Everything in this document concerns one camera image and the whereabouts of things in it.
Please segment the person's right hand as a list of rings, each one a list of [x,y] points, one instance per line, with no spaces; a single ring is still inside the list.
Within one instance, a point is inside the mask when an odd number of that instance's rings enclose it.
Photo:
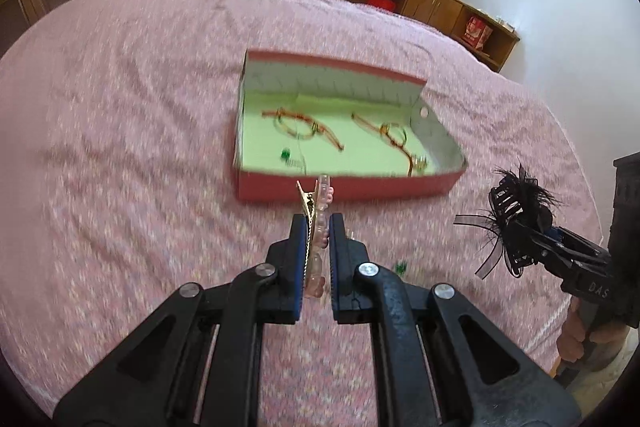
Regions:
[[[580,300],[570,299],[567,317],[563,323],[561,334],[556,340],[556,349],[560,359],[566,363],[575,363],[585,354],[586,342],[597,346],[621,346],[629,334],[630,328],[617,321],[604,324],[595,331],[587,334],[587,329],[578,315]]]

